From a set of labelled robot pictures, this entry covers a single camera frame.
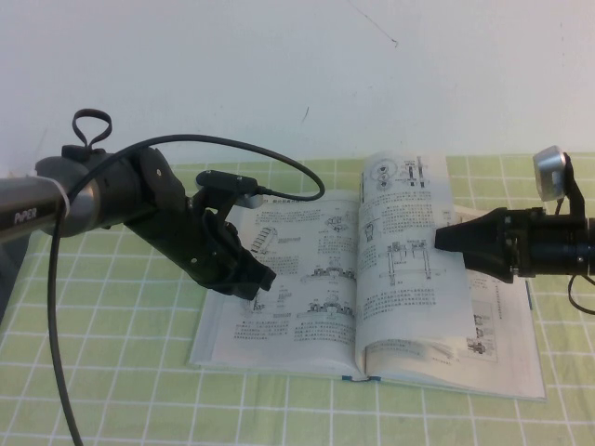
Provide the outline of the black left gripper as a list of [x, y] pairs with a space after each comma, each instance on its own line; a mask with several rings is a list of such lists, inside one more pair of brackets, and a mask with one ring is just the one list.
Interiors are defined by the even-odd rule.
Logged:
[[232, 194], [159, 197], [126, 226], [204, 288], [252, 301], [271, 289], [276, 274], [242, 246], [227, 221], [236, 201]]

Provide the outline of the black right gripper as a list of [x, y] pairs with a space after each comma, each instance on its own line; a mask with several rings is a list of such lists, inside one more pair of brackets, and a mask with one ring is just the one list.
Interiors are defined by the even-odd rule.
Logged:
[[[540, 273], [532, 254], [534, 237], [544, 217], [542, 207], [492, 211], [456, 207], [454, 219], [436, 229], [434, 247], [463, 253], [466, 269], [504, 283], [513, 283], [515, 277], [533, 278]], [[498, 258], [478, 254], [498, 254]]]

